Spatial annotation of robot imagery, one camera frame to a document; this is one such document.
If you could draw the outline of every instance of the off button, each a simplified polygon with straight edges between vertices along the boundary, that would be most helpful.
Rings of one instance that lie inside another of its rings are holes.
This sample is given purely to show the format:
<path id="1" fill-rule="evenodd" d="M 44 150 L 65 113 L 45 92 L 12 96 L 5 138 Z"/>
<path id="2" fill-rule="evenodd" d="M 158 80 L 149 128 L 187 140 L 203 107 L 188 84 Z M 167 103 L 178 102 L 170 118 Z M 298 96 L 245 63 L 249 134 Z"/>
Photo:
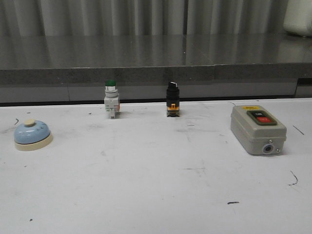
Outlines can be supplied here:
<path id="1" fill-rule="evenodd" d="M 272 120 L 270 120 L 268 117 L 257 117 L 257 120 L 261 123 L 271 123 Z"/>

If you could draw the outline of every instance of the white container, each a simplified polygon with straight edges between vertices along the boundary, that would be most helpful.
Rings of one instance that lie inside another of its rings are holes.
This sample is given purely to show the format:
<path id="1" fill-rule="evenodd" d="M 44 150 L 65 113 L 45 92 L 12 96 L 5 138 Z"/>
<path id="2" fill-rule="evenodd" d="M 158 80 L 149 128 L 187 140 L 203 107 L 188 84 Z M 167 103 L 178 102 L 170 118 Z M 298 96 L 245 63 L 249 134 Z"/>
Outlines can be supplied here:
<path id="1" fill-rule="evenodd" d="M 284 29 L 301 36 L 312 36 L 312 0 L 289 0 Z"/>

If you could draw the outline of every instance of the stainless steel surface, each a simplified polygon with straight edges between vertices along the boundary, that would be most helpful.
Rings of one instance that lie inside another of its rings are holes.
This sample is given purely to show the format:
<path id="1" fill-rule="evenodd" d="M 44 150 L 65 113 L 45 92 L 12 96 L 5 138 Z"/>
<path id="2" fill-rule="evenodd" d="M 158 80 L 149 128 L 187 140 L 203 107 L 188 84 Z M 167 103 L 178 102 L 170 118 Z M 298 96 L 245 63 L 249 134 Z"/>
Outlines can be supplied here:
<path id="1" fill-rule="evenodd" d="M 131 86 L 151 98 L 163 98 L 153 87 L 171 80 L 191 86 L 189 98 L 294 95 L 299 78 L 312 78 L 312 39 L 287 34 L 0 37 L 0 51 L 0 88 L 61 86 L 63 100 L 101 97 L 89 87 L 107 79 L 129 89 L 122 99 L 140 99 Z M 31 100 L 42 101 L 39 93 Z"/>

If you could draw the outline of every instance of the push button switch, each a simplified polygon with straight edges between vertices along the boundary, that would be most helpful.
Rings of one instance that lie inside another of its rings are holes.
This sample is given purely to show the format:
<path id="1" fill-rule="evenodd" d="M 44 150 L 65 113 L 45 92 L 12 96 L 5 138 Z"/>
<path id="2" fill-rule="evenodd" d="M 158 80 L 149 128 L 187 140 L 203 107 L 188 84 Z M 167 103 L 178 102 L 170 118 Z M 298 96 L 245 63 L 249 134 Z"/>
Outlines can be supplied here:
<path id="1" fill-rule="evenodd" d="M 268 117 L 257 117 L 261 123 L 271 123 L 272 121 Z"/>
<path id="2" fill-rule="evenodd" d="M 247 111 L 247 114 L 256 122 L 258 125 L 276 125 L 276 121 L 271 118 L 265 111 Z"/>

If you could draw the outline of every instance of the gray countertop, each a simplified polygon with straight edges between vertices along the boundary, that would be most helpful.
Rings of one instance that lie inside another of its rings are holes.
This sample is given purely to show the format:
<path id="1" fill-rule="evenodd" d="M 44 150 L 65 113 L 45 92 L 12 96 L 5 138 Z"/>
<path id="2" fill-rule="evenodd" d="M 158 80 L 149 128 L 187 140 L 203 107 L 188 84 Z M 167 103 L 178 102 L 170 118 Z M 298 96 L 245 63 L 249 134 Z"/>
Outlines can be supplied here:
<path id="1" fill-rule="evenodd" d="M 312 39 L 287 34 L 0 37 L 0 85 L 292 82 L 312 77 Z"/>

